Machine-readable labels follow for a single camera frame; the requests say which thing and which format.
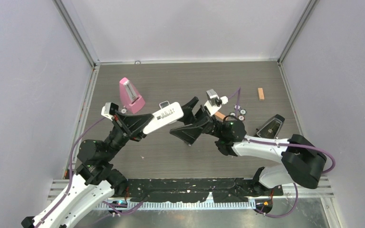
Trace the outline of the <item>small white remote control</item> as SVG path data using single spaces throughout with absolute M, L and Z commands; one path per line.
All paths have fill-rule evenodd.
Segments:
M 163 109 L 163 108 L 165 108 L 165 107 L 167 107 L 169 105 L 170 105 L 170 102 L 169 101 L 163 101 L 163 102 L 159 103 L 160 109 Z

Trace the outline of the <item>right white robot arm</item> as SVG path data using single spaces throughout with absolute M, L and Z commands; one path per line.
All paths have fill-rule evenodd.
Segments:
M 202 134 L 217 138 L 215 145 L 225 156 L 250 156 L 277 162 L 273 167 L 260 167 L 252 178 L 252 188 L 259 195 L 288 183 L 316 189 L 327 157 L 306 138 L 293 134 L 289 139 L 268 139 L 247 135 L 243 121 L 233 115 L 218 120 L 215 114 L 228 103 L 226 96 L 210 98 L 197 113 L 192 108 L 194 97 L 183 105 L 183 126 L 172 128 L 170 134 L 187 144 L 193 144 Z

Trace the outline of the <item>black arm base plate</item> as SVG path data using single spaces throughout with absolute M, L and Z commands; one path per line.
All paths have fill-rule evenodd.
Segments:
M 128 179 L 112 195 L 132 202 L 204 202 L 211 195 L 216 203 L 246 202 L 249 197 L 282 196 L 273 189 L 255 185 L 246 178 Z

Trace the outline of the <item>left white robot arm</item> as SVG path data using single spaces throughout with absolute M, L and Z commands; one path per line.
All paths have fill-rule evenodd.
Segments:
M 81 161 L 67 186 L 41 213 L 26 217 L 24 228 L 73 228 L 103 200 L 126 193 L 127 179 L 110 163 L 128 141 L 140 141 L 153 114 L 110 114 L 113 129 L 104 141 L 84 140 L 77 143 Z

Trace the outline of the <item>large white remote control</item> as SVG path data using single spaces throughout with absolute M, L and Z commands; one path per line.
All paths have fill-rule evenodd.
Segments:
M 150 134 L 168 124 L 174 123 L 178 119 L 184 116 L 181 105 L 178 102 L 171 103 L 170 105 L 153 113 L 153 119 L 143 129 L 143 134 Z

